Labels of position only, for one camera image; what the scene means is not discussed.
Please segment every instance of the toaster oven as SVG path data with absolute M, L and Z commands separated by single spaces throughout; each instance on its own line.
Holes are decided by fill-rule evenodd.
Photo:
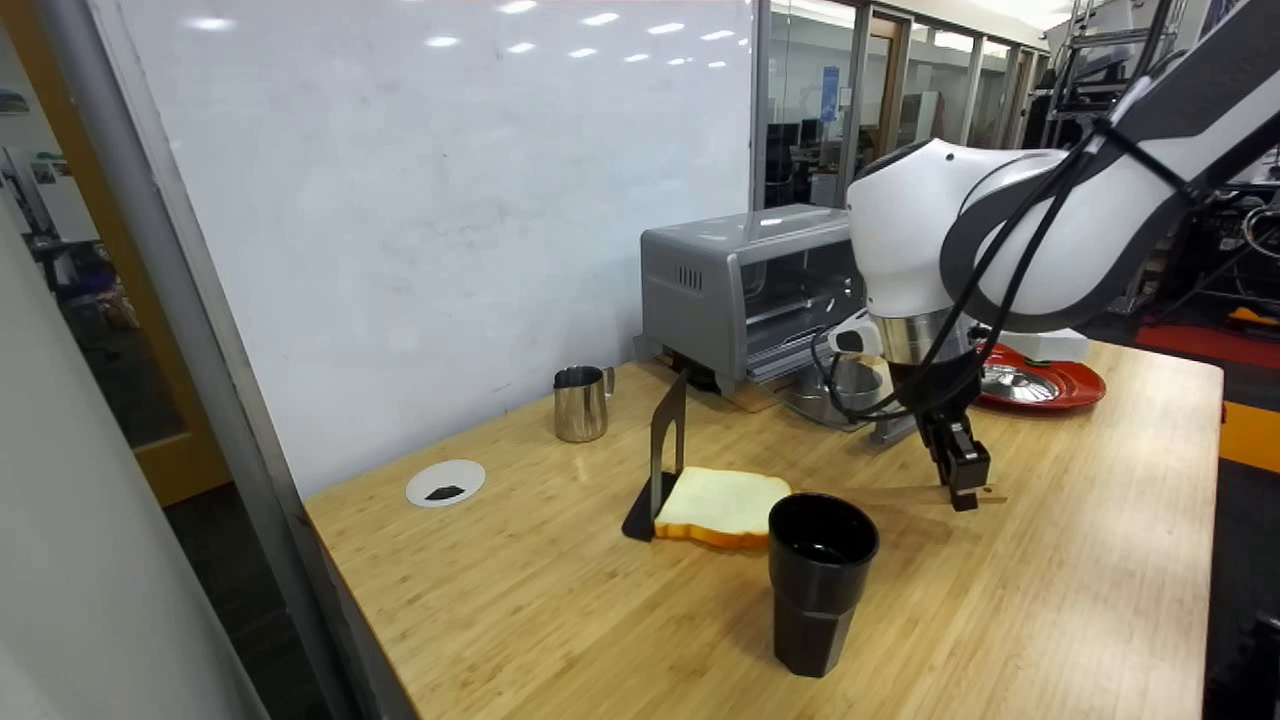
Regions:
M 644 342 L 723 395 L 803 367 L 863 301 L 846 232 L 846 207 L 803 203 L 649 229 Z

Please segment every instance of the black cup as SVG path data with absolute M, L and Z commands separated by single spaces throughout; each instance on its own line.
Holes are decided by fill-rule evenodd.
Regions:
M 876 524 L 834 496 L 773 505 L 773 657 L 787 673 L 827 674 L 834 668 L 876 546 Z

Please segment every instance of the stainless steel cup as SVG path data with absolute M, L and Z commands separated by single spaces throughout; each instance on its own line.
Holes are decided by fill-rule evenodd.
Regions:
M 608 432 L 602 372 L 591 364 L 554 372 L 554 435 L 586 445 Z

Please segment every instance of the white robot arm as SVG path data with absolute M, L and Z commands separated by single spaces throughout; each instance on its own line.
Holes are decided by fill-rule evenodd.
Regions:
M 989 476 L 965 415 L 981 381 L 969 321 L 1072 329 L 1121 297 L 1198 196 L 1280 144 L 1274 30 L 1280 0 L 1239 3 L 1072 150 L 928 141 L 853 178 L 869 314 L 957 508 Z

